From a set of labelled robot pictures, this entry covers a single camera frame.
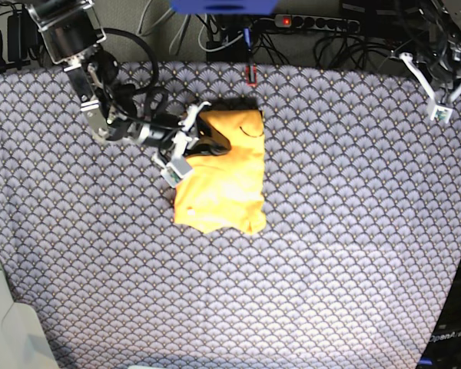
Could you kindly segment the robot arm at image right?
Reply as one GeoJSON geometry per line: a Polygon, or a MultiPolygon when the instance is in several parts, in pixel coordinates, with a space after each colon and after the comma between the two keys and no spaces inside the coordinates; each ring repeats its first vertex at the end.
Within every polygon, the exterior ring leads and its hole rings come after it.
{"type": "Polygon", "coordinates": [[[391,51],[428,96],[431,121],[449,123],[461,96],[461,1],[394,1],[407,41],[391,51]]]}

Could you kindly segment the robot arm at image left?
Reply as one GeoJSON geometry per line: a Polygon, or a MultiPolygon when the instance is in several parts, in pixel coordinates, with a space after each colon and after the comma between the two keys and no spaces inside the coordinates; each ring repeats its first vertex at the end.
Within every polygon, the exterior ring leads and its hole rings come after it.
{"type": "Polygon", "coordinates": [[[92,1],[26,1],[25,7],[51,61],[63,67],[80,98],[95,138],[156,148],[152,160],[172,188],[192,174],[188,157],[231,150],[229,140],[200,117],[210,102],[190,105],[181,117],[166,112],[168,92],[158,84],[153,50],[130,32],[101,27],[92,1]],[[101,45],[107,35],[128,38],[145,51],[151,63],[146,85],[120,82],[118,60],[101,45]]]}

